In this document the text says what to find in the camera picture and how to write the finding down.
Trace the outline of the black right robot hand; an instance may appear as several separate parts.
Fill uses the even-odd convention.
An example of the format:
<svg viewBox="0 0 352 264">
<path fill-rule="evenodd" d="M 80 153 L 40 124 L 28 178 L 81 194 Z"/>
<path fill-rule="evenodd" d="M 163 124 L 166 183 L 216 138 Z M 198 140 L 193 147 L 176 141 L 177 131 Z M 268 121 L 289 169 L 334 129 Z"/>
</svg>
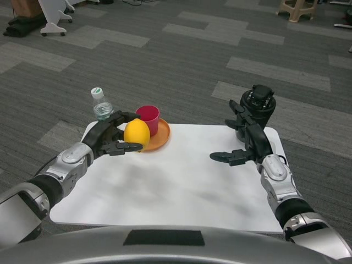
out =
<svg viewBox="0 0 352 264">
<path fill-rule="evenodd" d="M 273 153 L 263 128 L 254 121 L 250 111 L 244 106 L 233 100 L 229 101 L 229 106 L 236 119 L 226 119 L 225 124 L 236 131 L 236 136 L 245 144 L 245 149 L 233 150 L 231 153 L 214 152 L 210 154 L 210 159 L 230 166 L 239 166 L 247 161 L 261 163 L 266 156 Z"/>
</svg>

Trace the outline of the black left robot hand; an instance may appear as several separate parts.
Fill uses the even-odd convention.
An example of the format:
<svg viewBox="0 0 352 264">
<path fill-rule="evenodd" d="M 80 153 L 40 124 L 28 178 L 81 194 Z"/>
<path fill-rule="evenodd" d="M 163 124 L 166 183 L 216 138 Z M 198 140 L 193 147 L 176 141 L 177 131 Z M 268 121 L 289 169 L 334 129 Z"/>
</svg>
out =
<svg viewBox="0 0 352 264">
<path fill-rule="evenodd" d="M 126 152 L 141 151 L 142 144 L 125 142 L 124 131 L 118 128 L 139 117 L 135 113 L 114 112 L 107 119 L 98 121 L 84 136 L 82 143 L 92 149 L 95 160 L 104 155 L 120 156 Z"/>
</svg>

